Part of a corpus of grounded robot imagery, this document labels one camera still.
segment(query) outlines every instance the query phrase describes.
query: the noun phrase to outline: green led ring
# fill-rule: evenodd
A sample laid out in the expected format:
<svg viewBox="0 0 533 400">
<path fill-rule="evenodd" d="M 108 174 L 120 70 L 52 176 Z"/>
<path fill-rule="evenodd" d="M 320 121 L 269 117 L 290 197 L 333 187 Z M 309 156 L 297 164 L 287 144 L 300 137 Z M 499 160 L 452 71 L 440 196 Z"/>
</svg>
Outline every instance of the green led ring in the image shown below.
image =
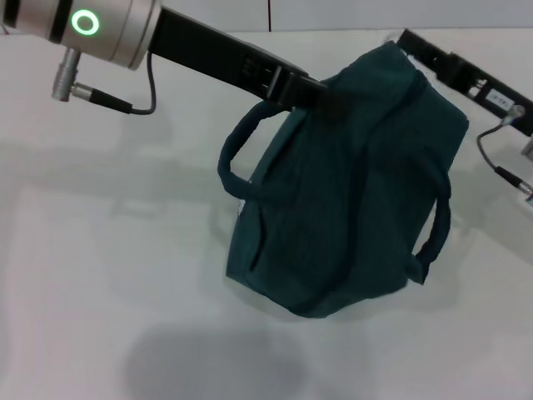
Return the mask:
<svg viewBox="0 0 533 400">
<path fill-rule="evenodd" d="M 92 22 L 92 28 L 91 29 L 82 29 L 79 26 L 79 20 L 81 18 L 89 18 Z M 76 32 L 83 36 L 92 36 L 96 32 L 98 32 L 98 29 L 100 29 L 100 22 L 98 21 L 98 17 L 95 15 L 94 12 L 89 10 L 79 10 L 72 15 L 72 27 Z"/>
</svg>

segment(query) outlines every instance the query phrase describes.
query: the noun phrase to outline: label sticker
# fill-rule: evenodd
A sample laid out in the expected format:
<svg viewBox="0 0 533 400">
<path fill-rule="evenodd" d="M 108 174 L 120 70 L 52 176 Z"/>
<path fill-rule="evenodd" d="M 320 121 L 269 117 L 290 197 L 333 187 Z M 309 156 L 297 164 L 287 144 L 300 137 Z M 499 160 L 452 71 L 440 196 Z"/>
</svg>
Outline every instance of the label sticker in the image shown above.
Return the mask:
<svg viewBox="0 0 533 400">
<path fill-rule="evenodd" d="M 515 105 L 515 102 L 513 102 L 510 98 L 508 98 L 507 96 L 504 96 L 503 94 L 501 94 L 495 89 L 492 89 L 485 98 L 489 102 L 495 104 L 499 108 L 502 108 L 506 111 L 511 110 L 511 107 Z"/>
</svg>

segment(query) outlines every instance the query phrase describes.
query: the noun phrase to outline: black cable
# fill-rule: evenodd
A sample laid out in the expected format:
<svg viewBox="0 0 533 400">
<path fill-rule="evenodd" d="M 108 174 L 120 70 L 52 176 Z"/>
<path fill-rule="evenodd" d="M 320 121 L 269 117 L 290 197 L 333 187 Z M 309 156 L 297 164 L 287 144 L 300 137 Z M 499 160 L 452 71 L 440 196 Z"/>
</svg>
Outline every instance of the black cable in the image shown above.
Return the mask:
<svg viewBox="0 0 533 400">
<path fill-rule="evenodd" d="M 485 149 L 483 148 L 483 143 L 481 143 L 481 139 L 485 136 L 488 136 L 494 132 L 499 131 L 503 128 L 503 124 L 498 125 L 497 127 L 494 127 L 492 129 L 489 129 L 486 132 L 483 132 L 480 136 L 477 137 L 477 147 L 480 149 L 481 156 L 486 161 L 487 164 L 491 166 L 491 168 L 494 170 L 495 173 L 500 175 L 502 178 L 504 178 L 508 183 L 510 183 L 515 188 L 521 190 L 522 192 L 526 194 L 530 194 L 529 191 L 533 189 L 526 181 L 524 181 L 522 178 L 517 177 L 514 173 L 511 171 L 500 167 L 499 165 L 496 166 L 490 159 L 489 156 L 486 155 Z"/>
<path fill-rule="evenodd" d="M 486 161 L 486 163 L 489 164 L 491 166 L 491 168 L 494 169 L 494 170 L 496 170 L 496 165 L 491 161 L 489 156 L 486 155 L 486 152 L 485 152 L 485 149 L 483 148 L 483 143 L 481 142 L 481 139 L 484 138 L 485 136 L 489 136 L 492 133 L 499 131 L 502 128 L 503 128 L 503 125 L 500 124 L 497 127 L 494 127 L 492 129 L 489 129 L 486 132 L 483 132 L 476 139 L 477 147 L 480 149 L 481 156 L 483 156 L 483 159 Z"/>
<path fill-rule="evenodd" d="M 153 114 L 154 111 L 156 111 L 157 108 L 157 93 L 156 93 L 156 82 L 153 78 L 153 70 L 152 70 L 152 53 L 149 52 L 147 55 L 147 70 L 148 70 L 148 81 L 150 82 L 150 93 L 152 95 L 152 105 L 148 110 L 139 110 L 137 108 L 133 108 L 131 110 L 131 114 L 135 115 L 150 115 Z"/>
</svg>

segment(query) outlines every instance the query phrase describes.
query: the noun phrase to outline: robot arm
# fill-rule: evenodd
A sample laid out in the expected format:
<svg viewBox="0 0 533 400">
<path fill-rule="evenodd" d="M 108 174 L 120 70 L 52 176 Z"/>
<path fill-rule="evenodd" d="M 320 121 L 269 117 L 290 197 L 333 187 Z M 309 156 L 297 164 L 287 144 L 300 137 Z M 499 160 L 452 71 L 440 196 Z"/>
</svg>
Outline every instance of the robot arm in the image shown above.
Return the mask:
<svg viewBox="0 0 533 400">
<path fill-rule="evenodd" d="M 89 100 L 93 93 L 75 82 L 83 53 L 132 70 L 153 53 L 287 109 L 313 107 L 326 90 L 289 62 L 162 7 L 160 1 L 0 0 L 0 18 L 67 48 L 52 95 L 61 101 L 71 93 Z M 101 105 L 125 112 L 120 100 L 95 93 L 107 100 Z"/>
</svg>

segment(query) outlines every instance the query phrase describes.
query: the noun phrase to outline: cable connector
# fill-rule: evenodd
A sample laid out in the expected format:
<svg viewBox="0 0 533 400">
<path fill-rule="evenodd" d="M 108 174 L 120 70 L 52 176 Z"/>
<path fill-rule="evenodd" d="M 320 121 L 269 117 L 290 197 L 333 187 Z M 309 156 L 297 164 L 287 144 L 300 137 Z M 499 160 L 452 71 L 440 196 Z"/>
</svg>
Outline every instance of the cable connector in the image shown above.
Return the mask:
<svg viewBox="0 0 533 400">
<path fill-rule="evenodd" d="M 111 110 L 119 111 L 120 113 L 132 113 L 133 105 L 131 103 L 78 82 L 72 85 L 72 95 L 75 98 L 81 98 L 92 104 L 111 108 Z"/>
<path fill-rule="evenodd" d="M 526 115 L 525 107 L 520 106 L 520 105 L 514 105 L 513 107 L 511 107 L 511 109 L 507 113 L 507 116 L 501 120 L 501 126 L 506 127 L 507 125 L 511 125 L 518 118 L 522 118 L 525 115 Z"/>
<path fill-rule="evenodd" d="M 77 65 L 81 56 L 82 54 L 78 50 L 67 48 L 53 81 L 52 98 L 60 102 L 68 102 L 72 85 L 76 80 Z"/>
<path fill-rule="evenodd" d="M 530 197 L 533 195 L 533 187 L 521 177 L 517 177 L 514 173 L 499 166 L 494 168 L 494 172 L 500 175 L 508 183 L 520 190 L 526 196 Z"/>
</svg>

